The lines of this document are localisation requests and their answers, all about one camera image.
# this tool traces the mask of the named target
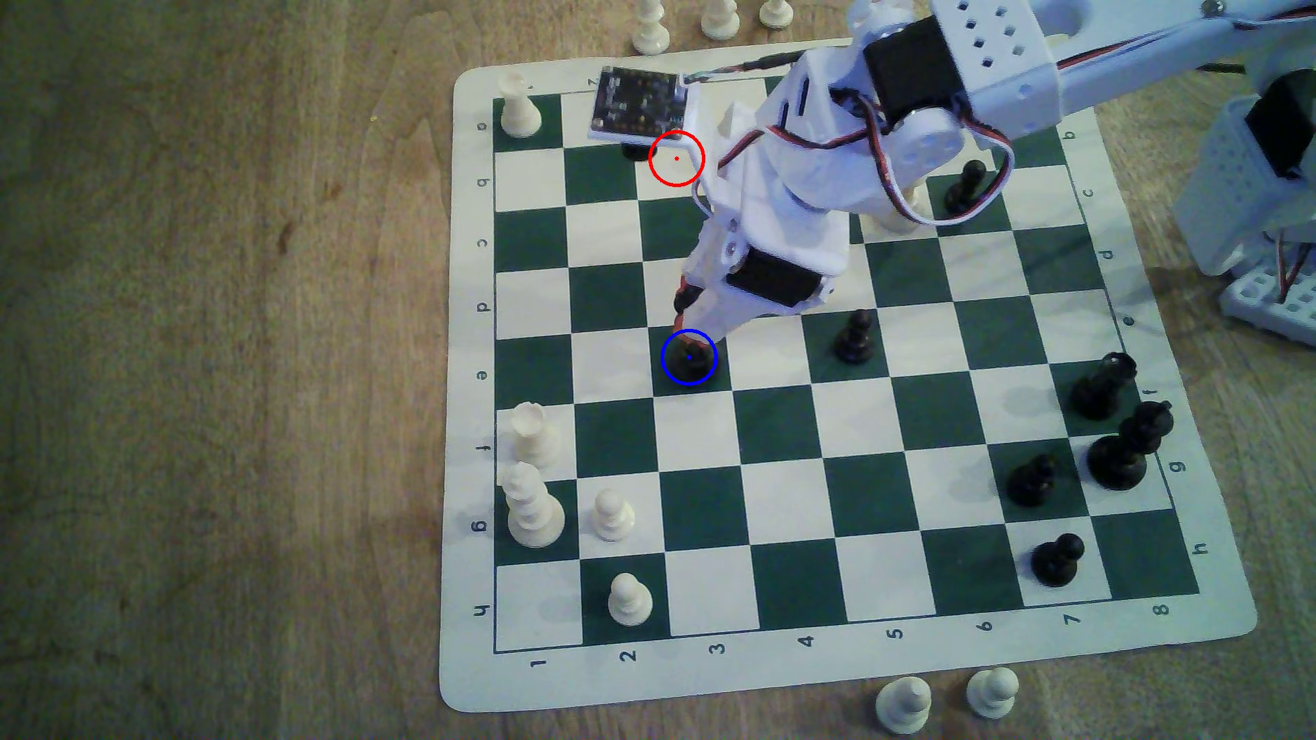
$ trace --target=wood grain surface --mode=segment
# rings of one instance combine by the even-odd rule
[[[796,0],[834,38],[848,0]],[[697,0],[672,50],[711,46]],[[437,693],[451,95],[630,55],[620,0],[0,0],[0,735],[876,737],[884,681],[462,715]],[[1316,728],[1316,352],[1169,208],[1237,76],[1099,108],[1261,624],[1016,666],[925,737]]]

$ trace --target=white pawn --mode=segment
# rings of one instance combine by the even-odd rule
[[[786,0],[767,0],[758,9],[758,20],[774,30],[782,30],[795,20],[795,8]]]
[[[546,548],[562,536],[567,524],[562,502],[544,485],[540,470],[517,462],[503,474],[503,491],[511,514],[507,528],[512,539],[526,548]]]
[[[629,573],[612,579],[612,593],[608,594],[608,614],[622,627],[642,624],[654,611],[654,596],[649,587]]]
[[[713,41],[726,41],[736,36],[736,32],[740,30],[736,0],[708,0],[699,28],[704,30],[704,36]]]
[[[651,57],[667,50],[671,34],[659,22],[662,17],[662,0],[636,0],[636,20],[640,26],[630,34],[630,45],[636,51]]]
[[[965,698],[974,714],[984,719],[1000,719],[1015,708],[1019,677],[1008,668],[979,670],[969,679]]]
[[[544,116],[530,100],[529,86],[520,72],[507,72],[499,79],[499,91],[503,93],[503,119],[500,125],[508,136],[525,138],[534,136],[544,122]]]
[[[545,469],[562,450],[558,431],[549,424],[544,407],[524,402],[512,410],[512,432],[516,433],[516,458]]]
[[[594,529],[600,537],[616,542],[636,527],[636,510],[617,491],[604,489],[594,499]]]
[[[917,675],[892,681],[878,693],[878,722],[896,735],[913,735],[923,729],[932,708],[932,689]]]

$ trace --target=red circle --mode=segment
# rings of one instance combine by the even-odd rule
[[[683,133],[683,134],[688,136],[690,138],[695,140],[695,146],[699,146],[699,171],[695,172],[694,178],[690,178],[688,180],[686,180],[683,183],[671,183],[671,182],[667,182],[667,180],[662,179],[662,175],[658,174],[658,170],[654,170],[654,147],[658,146],[658,142],[662,141],[663,137],[671,136],[674,133]],[[655,178],[658,178],[658,182],[661,182],[665,186],[670,186],[670,187],[686,187],[690,183],[697,180],[699,175],[701,175],[704,172],[704,165],[707,165],[707,159],[708,159],[708,155],[704,154],[704,145],[703,145],[703,142],[699,141],[699,137],[696,137],[695,134],[692,134],[690,132],[683,132],[680,129],[671,129],[670,132],[667,132],[667,133],[659,136],[658,138],[655,138],[654,142],[649,145],[649,171],[653,172]]]

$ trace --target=white square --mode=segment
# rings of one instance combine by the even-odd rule
[[[594,525],[594,502],[599,492],[616,491],[636,512],[634,528],[617,541],[604,540]],[[576,481],[576,515],[580,523],[580,558],[619,557],[663,550],[662,492],[657,473],[607,475]]]
[[[804,324],[799,316],[763,316],[726,336],[732,387],[779,388],[809,383]]]
[[[1065,438],[1065,415],[1049,365],[971,370],[987,444]]]
[[[920,529],[1005,521],[986,445],[907,450],[905,465]]]
[[[571,334],[571,383],[576,403],[649,398],[653,394],[649,329]]]
[[[1015,229],[1073,226],[1083,223],[1083,211],[1074,198],[1069,167],[1023,167],[1015,170],[1000,194]]]
[[[817,383],[813,410],[822,457],[904,449],[891,378]]]
[[[667,553],[667,615],[672,635],[758,629],[749,546]]]
[[[937,614],[919,532],[837,537],[836,557],[850,621]]]
[[[640,203],[609,200],[567,205],[567,265],[641,262]]]
[[[494,209],[529,211],[567,204],[562,149],[494,154]]]
[[[1074,519],[1042,519],[1038,521],[1012,521],[1005,525],[1009,550],[1015,556],[1015,571],[1024,606],[1067,604],[1111,598],[1111,585],[1105,581],[1101,550],[1096,545],[1096,532],[1087,516]],[[1044,586],[1033,575],[1033,550],[1042,542],[1054,542],[1061,535],[1073,532],[1083,540],[1083,557],[1078,561],[1078,575],[1067,586]]]
[[[571,333],[571,279],[566,267],[499,273],[494,290],[497,338]]]
[[[654,398],[658,470],[740,465],[736,403],[730,391]]]
[[[557,460],[540,469],[540,475],[545,481],[570,481],[575,478],[575,406],[545,406],[544,416],[558,435],[559,452]],[[497,412],[499,475],[515,462],[516,432],[512,431],[512,410],[504,408]],[[501,489],[497,495],[503,495]]]
[[[1015,232],[941,237],[941,257],[954,300],[1028,295]]]
[[[1099,438],[1074,437],[1070,440],[1070,448],[1074,450],[1074,462],[1078,465],[1078,481],[1083,487],[1083,499],[1087,500],[1088,515],[1104,516],[1107,514],[1158,511],[1174,506],[1174,502],[1170,500],[1170,491],[1166,490],[1161,471],[1157,469],[1155,456],[1148,457],[1146,477],[1128,491],[1112,491],[1092,479],[1092,473],[1087,469],[1087,450]]]
[[[579,645],[580,564],[575,560],[504,565],[494,595],[499,650]]]
[[[1120,350],[1105,291],[1034,294],[1033,313],[1048,362],[1083,362]]]
[[[836,536],[821,460],[759,462],[741,467],[749,544]]]
[[[969,369],[954,303],[878,308],[878,325],[892,377]]]

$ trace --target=chess piece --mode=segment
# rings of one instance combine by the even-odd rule
[[[876,311],[871,308],[861,308],[850,313],[845,328],[832,342],[832,352],[841,362],[859,365],[873,358],[873,337],[869,332],[873,329],[875,316]]]
[[[913,735],[923,729],[932,708],[932,689],[917,675],[887,683],[878,693],[878,722],[896,735]]]
[[[1030,561],[1033,575],[1042,586],[1067,586],[1078,575],[1078,561],[1083,557],[1083,540],[1074,533],[1061,535],[1054,542],[1042,542],[1033,549]]]
[[[544,116],[530,100],[529,86],[520,72],[507,72],[499,79],[499,91],[503,93],[503,117],[500,125],[503,130],[516,138],[534,136],[544,122]]]
[[[636,527],[636,510],[612,489],[599,491],[594,499],[594,531],[615,542]]]
[[[704,36],[713,41],[726,41],[740,30],[740,16],[736,14],[736,0],[708,0],[704,16],[699,21]]]
[[[942,200],[946,212],[951,216],[958,216],[976,205],[978,188],[983,184],[983,178],[986,176],[987,165],[983,165],[979,159],[965,162],[965,169],[961,170],[959,179],[946,188],[946,198]]]
[[[511,510],[507,528],[512,539],[526,548],[546,548],[562,536],[566,512],[562,502],[549,492],[540,470],[517,462],[503,474],[503,492]]]
[[[654,610],[654,596],[649,587],[634,575],[621,573],[612,579],[608,594],[608,614],[622,627],[644,624]]]
[[[1055,458],[1040,454],[1016,467],[1005,481],[1005,495],[1019,506],[1041,506],[1055,487]]]
[[[965,699],[974,714],[983,719],[1000,719],[1015,708],[1019,677],[1008,668],[979,670],[969,679]]]
[[[512,432],[516,435],[516,458],[544,470],[562,452],[562,437],[551,424],[544,407],[524,402],[512,410]]]
[[[1148,473],[1146,456],[1161,449],[1161,438],[1174,429],[1170,402],[1145,400],[1120,421],[1119,435],[1101,437],[1087,450],[1087,470],[1104,489],[1126,491]]]
[[[636,0],[636,20],[640,25],[630,34],[630,45],[645,55],[662,54],[671,42],[671,34],[662,26],[662,0]]]
[[[1123,352],[1101,358],[1100,367],[1079,378],[1070,390],[1070,406],[1092,421],[1104,421],[1120,408],[1120,392],[1138,374],[1138,363]]]
[[[772,30],[782,30],[795,20],[795,8],[786,0],[767,0],[758,9],[758,21]]]

